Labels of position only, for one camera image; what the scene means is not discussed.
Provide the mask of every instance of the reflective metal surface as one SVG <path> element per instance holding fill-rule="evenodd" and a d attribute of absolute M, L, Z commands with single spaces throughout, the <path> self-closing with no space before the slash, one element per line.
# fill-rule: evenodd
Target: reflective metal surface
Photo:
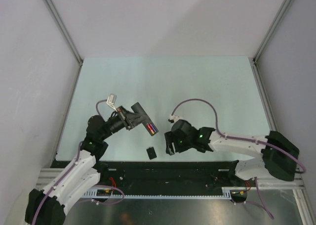
<path fill-rule="evenodd" d="M 126 199 L 109 206 L 75 205 L 64 225 L 302 225 L 292 190 L 262 194 L 274 220 L 261 208 L 228 200 Z M 247 200 L 260 202 L 255 190 Z"/>

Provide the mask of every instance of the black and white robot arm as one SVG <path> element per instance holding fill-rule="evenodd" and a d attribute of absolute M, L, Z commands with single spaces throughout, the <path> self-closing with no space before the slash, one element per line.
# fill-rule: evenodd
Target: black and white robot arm
<path fill-rule="evenodd" d="M 104 121 L 100 115 L 88 121 L 86 137 L 81 142 L 76 157 L 51 183 L 41 191 L 33 189 L 29 194 L 25 222 L 32 225 L 62 225 L 65 217 L 84 193 L 100 179 L 106 179 L 107 164 L 99 161 L 108 148 L 105 139 L 119 130 L 131 130 L 143 124 L 151 136 L 158 133 L 150 117 L 137 102 L 131 106 L 134 112 L 120 106 L 114 107 L 116 96 L 111 94 L 107 104 L 114 110 Z"/>
<path fill-rule="evenodd" d="M 199 152 L 229 151 L 253 157 L 247 161 L 239 161 L 234 174 L 242 180 L 250 178 L 266 178 L 269 175 L 293 181 L 299 149 L 281 133 L 270 131 L 269 135 L 242 136 L 222 134 L 214 128 L 194 128 L 182 117 L 170 116 L 173 124 L 171 131 L 165 133 L 166 153 L 173 155 L 195 148 Z M 284 150 L 290 157 L 267 145 L 275 145 Z"/>

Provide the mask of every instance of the white table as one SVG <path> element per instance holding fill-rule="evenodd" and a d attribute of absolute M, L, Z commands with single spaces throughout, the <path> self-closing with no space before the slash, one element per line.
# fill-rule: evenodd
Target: white table
<path fill-rule="evenodd" d="M 159 129 L 151 137 L 142 125 L 121 130 L 106 140 L 109 147 L 101 158 L 106 161 L 149 161 L 146 149 L 154 147 L 152 161 L 223 161 L 249 157 L 231 152 L 200 153 L 195 149 L 169 156 L 165 153 L 164 133 L 171 129 L 167 121 L 174 107 L 188 98 L 202 98 L 218 111 L 223 132 L 266 135 L 269 126 L 257 86 L 246 56 L 210 57 L 133 57 L 86 58 L 56 155 L 57 161 L 71 160 L 85 137 L 88 119 L 96 115 L 95 104 L 118 95 L 116 107 L 140 102 Z M 108 119 L 111 109 L 100 104 Z M 176 115 L 196 128 L 215 127 L 212 109 L 202 102 L 182 105 Z"/>

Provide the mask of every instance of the gray wall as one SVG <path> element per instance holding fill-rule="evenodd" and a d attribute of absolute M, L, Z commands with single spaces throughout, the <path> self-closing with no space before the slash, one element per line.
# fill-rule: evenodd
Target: gray wall
<path fill-rule="evenodd" d="M 301 149 L 316 209 L 316 2 L 295 0 L 259 61 L 277 125 Z"/>
<path fill-rule="evenodd" d="M 0 30 L 2 225 L 49 160 L 79 66 L 42 0 L 0 0 Z"/>

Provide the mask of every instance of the wall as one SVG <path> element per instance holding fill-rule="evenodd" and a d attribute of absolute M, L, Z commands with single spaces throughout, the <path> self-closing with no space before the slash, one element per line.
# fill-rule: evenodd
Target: wall
<path fill-rule="evenodd" d="M 316 209 L 316 2 L 295 0 L 259 61 L 277 124 L 301 149 L 303 175 Z"/>
<path fill-rule="evenodd" d="M 252 57 L 282 2 L 54 0 L 83 57 Z"/>
<path fill-rule="evenodd" d="M 0 0 L 0 30 L 1 225 L 52 153 L 79 66 L 42 0 Z"/>

